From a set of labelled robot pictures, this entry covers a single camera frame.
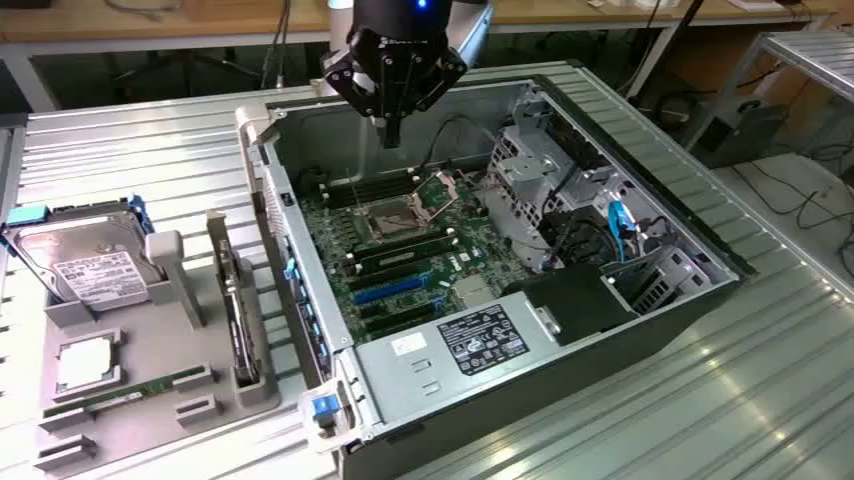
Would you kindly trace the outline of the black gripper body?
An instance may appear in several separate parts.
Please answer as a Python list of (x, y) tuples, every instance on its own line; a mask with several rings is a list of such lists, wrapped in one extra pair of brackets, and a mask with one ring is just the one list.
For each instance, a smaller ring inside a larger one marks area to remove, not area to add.
[(418, 48), (442, 50), (448, 45), (448, 1), (356, 1), (349, 52), (361, 71), (381, 88), (385, 111), (393, 115), (398, 83), (408, 55)]

